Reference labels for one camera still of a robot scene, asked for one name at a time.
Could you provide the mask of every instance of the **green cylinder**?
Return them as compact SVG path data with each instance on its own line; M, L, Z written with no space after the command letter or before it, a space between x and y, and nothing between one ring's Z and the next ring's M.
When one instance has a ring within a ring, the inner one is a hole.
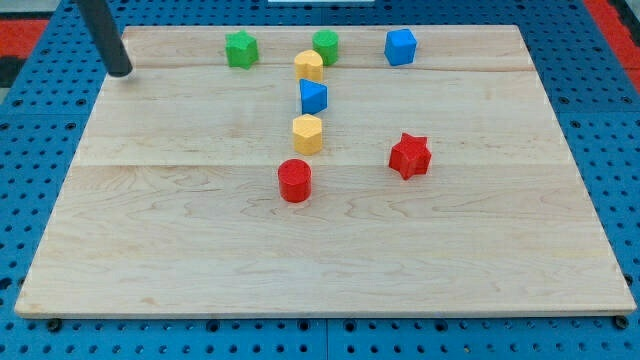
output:
M320 54L323 65L333 65L338 61L338 34L331 30L316 32L313 35L313 50Z

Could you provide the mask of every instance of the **red cylinder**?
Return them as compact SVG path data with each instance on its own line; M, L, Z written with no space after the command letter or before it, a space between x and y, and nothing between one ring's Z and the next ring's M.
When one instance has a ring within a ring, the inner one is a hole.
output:
M301 202L311 195L311 168L299 159L290 159L278 168L280 196L288 202Z

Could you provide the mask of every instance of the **red star block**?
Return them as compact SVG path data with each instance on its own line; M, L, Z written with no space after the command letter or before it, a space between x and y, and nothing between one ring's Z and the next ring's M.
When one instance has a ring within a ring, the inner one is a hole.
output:
M427 138L402 133L402 139L391 148L389 167L397 170L402 178L408 180L415 174L426 174L431 161L431 152L427 149Z

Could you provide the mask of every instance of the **plastic block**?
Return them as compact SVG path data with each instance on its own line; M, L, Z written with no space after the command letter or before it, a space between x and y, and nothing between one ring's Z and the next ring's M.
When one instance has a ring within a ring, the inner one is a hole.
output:
M225 50L230 67L249 69L254 62L258 61L258 42L246 31L227 34L226 39Z
M305 78L321 82L322 64L322 57L313 50L307 50L299 53L293 60L293 65L296 70L296 80Z
M331 30L320 30L313 35L313 50L322 57L325 66L338 61L338 34Z
M313 155L322 150L320 118L306 114L293 120L293 148L302 155Z
M311 168L300 159L290 159L278 168L280 196L288 202L301 202L311 195Z
M400 172L402 178L408 180L413 175L426 174L430 161L431 152L427 149L427 138L402 133L400 142L391 149L389 167Z
M411 64L416 54L418 42L409 29L394 30L387 33L384 55L391 66Z
M303 114L315 114L327 108L327 87L307 79L300 79L300 101Z

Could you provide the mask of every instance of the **metal pole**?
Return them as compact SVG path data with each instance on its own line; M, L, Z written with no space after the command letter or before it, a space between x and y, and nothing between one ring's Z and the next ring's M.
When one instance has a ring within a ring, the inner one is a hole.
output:
M133 67L106 0L76 0L76 3L109 75L129 74Z

